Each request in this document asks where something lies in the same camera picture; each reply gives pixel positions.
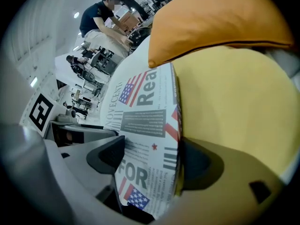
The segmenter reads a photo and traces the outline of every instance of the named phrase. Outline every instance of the red star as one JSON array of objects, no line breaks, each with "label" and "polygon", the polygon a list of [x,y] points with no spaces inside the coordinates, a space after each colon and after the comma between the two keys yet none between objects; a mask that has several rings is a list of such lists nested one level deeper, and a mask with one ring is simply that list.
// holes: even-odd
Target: red star
[{"label": "red star", "polygon": [[152,145],[153,150],[157,150],[157,145],[155,145],[155,143]]}]

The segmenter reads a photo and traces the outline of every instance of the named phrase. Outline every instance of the person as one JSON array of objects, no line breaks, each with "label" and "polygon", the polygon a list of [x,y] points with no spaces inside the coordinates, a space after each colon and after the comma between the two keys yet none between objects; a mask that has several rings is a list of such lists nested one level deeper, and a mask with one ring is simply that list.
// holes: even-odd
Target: person
[{"label": "person", "polygon": [[80,109],[80,108],[77,108],[77,107],[74,107],[74,106],[68,106],[66,102],[64,102],[63,105],[67,109],[73,109],[73,110],[75,110],[76,113],[80,113],[85,117],[88,115],[88,111],[86,111],[86,110],[83,110],[83,109]]},{"label": "person", "polygon": [[134,8],[138,11],[144,21],[149,18],[149,15],[145,12],[144,8],[142,8],[135,0],[124,0],[124,3],[129,9]]},{"label": "person", "polygon": [[[66,57],[66,60],[71,65],[72,70],[74,71],[74,66],[79,66],[81,71],[85,70],[85,65],[89,65],[89,59],[88,58],[78,58],[75,56],[68,55]],[[96,64],[94,68],[89,67],[87,68],[88,71],[92,72],[92,74],[95,76],[96,81],[99,83],[106,84],[108,83],[110,76],[108,74],[105,74],[100,71],[100,66]]]},{"label": "person", "polygon": [[128,28],[113,15],[114,6],[123,0],[102,0],[87,8],[81,18],[80,32],[86,41],[97,44],[125,58],[128,56],[129,42],[127,36],[105,26],[110,18],[112,22],[128,32]]}]

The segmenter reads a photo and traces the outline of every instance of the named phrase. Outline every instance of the newspaper-print paper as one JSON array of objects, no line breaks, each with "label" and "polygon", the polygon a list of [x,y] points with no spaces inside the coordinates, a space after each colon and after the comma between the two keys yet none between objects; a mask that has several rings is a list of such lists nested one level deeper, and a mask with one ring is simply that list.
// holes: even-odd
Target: newspaper-print paper
[{"label": "newspaper-print paper", "polygon": [[171,63],[116,85],[105,129],[126,138],[125,156],[115,174],[122,205],[132,204],[155,219],[174,196],[179,167],[181,116]]}]

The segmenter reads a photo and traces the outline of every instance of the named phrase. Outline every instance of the orange cushion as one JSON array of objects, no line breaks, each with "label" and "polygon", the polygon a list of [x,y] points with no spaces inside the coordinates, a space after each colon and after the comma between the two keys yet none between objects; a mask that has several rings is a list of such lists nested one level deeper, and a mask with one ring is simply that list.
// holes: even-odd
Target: orange cushion
[{"label": "orange cushion", "polygon": [[172,0],[154,17],[149,67],[214,45],[293,46],[271,0]]}]

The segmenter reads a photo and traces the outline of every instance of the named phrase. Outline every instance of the american flag print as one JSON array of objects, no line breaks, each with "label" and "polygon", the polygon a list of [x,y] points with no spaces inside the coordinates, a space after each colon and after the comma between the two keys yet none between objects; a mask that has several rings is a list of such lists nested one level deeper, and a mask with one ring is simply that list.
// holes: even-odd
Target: american flag print
[{"label": "american flag print", "polygon": [[134,76],[132,79],[130,78],[128,80],[127,84],[124,87],[124,90],[121,93],[119,102],[125,105],[129,105],[130,107],[133,106],[135,98],[142,86],[146,74],[147,72],[144,72],[143,74],[140,73],[138,76]]},{"label": "american flag print", "polygon": [[132,184],[129,185],[127,192],[124,195],[124,199],[140,210],[143,210],[150,201],[150,199],[139,192]]},{"label": "american flag print", "polygon": [[[175,107],[174,112],[172,113],[172,119],[176,122],[178,122],[178,112],[177,112],[177,107]],[[174,139],[178,142],[180,139],[180,133],[179,131],[174,128],[170,123],[166,123],[165,125],[165,131]]]}]

